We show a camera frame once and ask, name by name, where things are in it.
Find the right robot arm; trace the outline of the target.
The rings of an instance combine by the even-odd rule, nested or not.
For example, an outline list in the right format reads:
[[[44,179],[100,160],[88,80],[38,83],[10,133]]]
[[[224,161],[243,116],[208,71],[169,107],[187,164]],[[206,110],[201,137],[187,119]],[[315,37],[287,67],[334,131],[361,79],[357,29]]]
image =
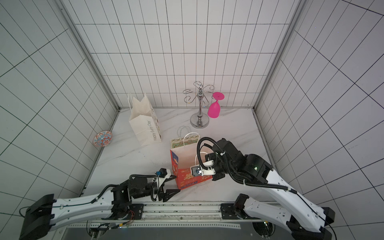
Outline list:
[[[240,219],[258,218],[287,230],[295,240],[337,239],[331,224],[336,213],[329,207],[319,207],[289,185],[266,160],[256,154],[243,155],[230,141],[199,139],[197,160],[191,172],[212,176],[213,181],[229,175],[246,187],[261,188],[280,205],[273,206],[239,194],[235,213]]]

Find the green Fresh paper bag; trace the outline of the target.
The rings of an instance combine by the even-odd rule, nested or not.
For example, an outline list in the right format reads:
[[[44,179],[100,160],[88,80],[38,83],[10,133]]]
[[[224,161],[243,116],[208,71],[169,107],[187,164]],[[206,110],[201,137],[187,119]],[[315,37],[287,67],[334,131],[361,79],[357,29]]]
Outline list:
[[[171,139],[171,149],[184,147],[197,143],[200,140],[200,135],[193,132],[189,126],[181,126],[177,130],[177,138]]]

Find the red printed paper bag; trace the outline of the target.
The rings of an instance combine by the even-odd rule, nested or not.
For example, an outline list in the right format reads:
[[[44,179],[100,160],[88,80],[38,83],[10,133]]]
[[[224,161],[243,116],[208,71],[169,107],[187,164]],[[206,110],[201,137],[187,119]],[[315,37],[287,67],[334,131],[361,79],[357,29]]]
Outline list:
[[[212,180],[212,176],[194,177],[191,167],[199,165],[197,155],[197,143],[170,149],[173,174],[177,177],[178,189],[183,190],[202,182]]]

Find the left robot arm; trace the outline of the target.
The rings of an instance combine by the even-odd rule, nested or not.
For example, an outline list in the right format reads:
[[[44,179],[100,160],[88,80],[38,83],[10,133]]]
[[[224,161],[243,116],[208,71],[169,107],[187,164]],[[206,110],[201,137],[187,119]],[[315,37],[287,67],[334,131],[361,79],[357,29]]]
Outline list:
[[[167,169],[153,175],[131,175],[119,185],[110,184],[99,194],[56,199],[45,195],[26,208],[21,240],[38,240],[58,228],[93,219],[119,220],[132,213],[133,199],[151,197],[153,202],[167,202],[180,192],[179,189],[164,190],[166,182],[176,179]]]

